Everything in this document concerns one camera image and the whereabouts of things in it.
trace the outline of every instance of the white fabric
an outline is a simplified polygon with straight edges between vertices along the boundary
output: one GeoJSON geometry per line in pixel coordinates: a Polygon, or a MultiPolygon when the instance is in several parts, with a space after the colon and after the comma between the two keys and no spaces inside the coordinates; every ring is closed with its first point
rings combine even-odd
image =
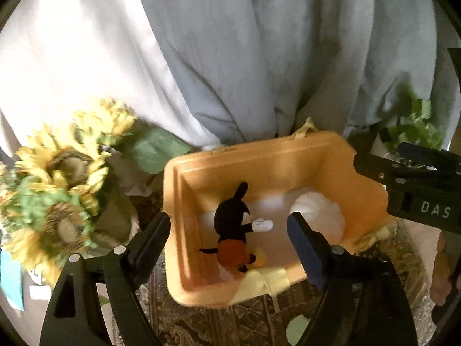
{"type": "Polygon", "coordinates": [[[312,230],[322,233],[329,244],[340,244],[346,220],[337,203],[319,192],[307,192],[291,206],[290,215],[294,212],[301,213],[312,230]]]}
{"type": "Polygon", "coordinates": [[[22,0],[0,33],[0,85],[10,156],[43,122],[69,122],[90,95],[123,100],[194,146],[220,143],[191,115],[140,0],[22,0]]]}
{"type": "Polygon", "coordinates": [[[31,299],[49,301],[51,299],[51,287],[45,285],[31,285],[29,286],[29,294],[31,299]]]}

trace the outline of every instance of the green leaf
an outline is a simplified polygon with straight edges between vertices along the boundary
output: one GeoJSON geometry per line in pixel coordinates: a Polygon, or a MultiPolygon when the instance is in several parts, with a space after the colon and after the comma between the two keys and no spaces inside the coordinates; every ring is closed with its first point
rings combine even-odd
{"type": "Polygon", "coordinates": [[[431,111],[430,100],[413,99],[411,102],[410,118],[412,121],[418,121],[420,119],[429,119],[430,111],[431,111]]]}
{"type": "Polygon", "coordinates": [[[310,320],[311,319],[306,318],[304,315],[299,315],[290,321],[286,330],[287,340],[290,345],[295,346],[299,342],[310,320]]]}
{"type": "Polygon", "coordinates": [[[109,304],[109,303],[110,303],[109,299],[106,298],[104,295],[99,294],[99,295],[98,295],[98,298],[99,298],[99,303],[100,303],[101,307],[102,307],[103,305],[105,305],[105,304],[109,304]]]}
{"type": "Polygon", "coordinates": [[[398,137],[398,144],[397,145],[399,145],[400,143],[410,143],[410,140],[407,137],[407,134],[405,132],[400,134],[399,137],[398,137]]]}
{"type": "Polygon", "coordinates": [[[131,148],[122,153],[133,159],[142,171],[157,174],[163,171],[168,161],[188,153],[190,149],[188,144],[170,132],[155,127],[141,134],[131,148]]]}

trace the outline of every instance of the blue gripper pad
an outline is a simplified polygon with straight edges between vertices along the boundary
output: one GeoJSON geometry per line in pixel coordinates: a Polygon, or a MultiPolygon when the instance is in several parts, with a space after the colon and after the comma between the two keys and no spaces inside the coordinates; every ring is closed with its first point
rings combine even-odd
{"type": "Polygon", "coordinates": [[[322,234],[310,228],[299,212],[288,216],[287,232],[301,260],[307,279],[322,291],[327,281],[330,244],[322,234]]]}

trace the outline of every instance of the gray fabric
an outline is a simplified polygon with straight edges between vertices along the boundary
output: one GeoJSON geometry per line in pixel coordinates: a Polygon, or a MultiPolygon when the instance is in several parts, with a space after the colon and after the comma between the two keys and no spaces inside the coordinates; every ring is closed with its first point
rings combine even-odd
{"type": "Polygon", "coordinates": [[[408,83],[451,138],[453,36],[432,0],[141,1],[190,111],[224,143],[286,135],[308,116],[340,134],[389,120],[408,83]]]}
{"type": "Polygon", "coordinates": [[[461,40],[453,25],[435,3],[437,22],[437,61],[435,67],[434,86],[430,98],[433,105],[433,122],[440,131],[445,133],[442,148],[447,149],[461,112],[461,92],[455,67],[447,48],[459,48],[461,40]]]}
{"type": "Polygon", "coordinates": [[[420,98],[430,98],[436,44],[432,0],[375,0],[364,79],[353,113],[355,124],[372,125],[394,116],[409,101],[400,98],[407,84],[413,85],[420,98]]]}
{"type": "Polygon", "coordinates": [[[8,156],[3,149],[0,147],[0,165],[6,165],[8,169],[12,169],[14,166],[14,161],[10,156],[8,156]]]}

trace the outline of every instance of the sunflower center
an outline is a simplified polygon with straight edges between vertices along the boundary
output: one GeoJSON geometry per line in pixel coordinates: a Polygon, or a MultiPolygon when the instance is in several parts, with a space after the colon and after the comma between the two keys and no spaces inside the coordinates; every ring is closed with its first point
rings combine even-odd
{"type": "Polygon", "coordinates": [[[70,188],[83,185],[88,179],[88,165],[91,157],[67,148],[59,152],[47,165],[48,174],[51,176],[53,170],[61,170],[70,188]]]}
{"type": "Polygon", "coordinates": [[[45,231],[61,249],[74,250],[84,243],[83,222],[78,209],[73,204],[56,203],[47,211],[45,231]]]}

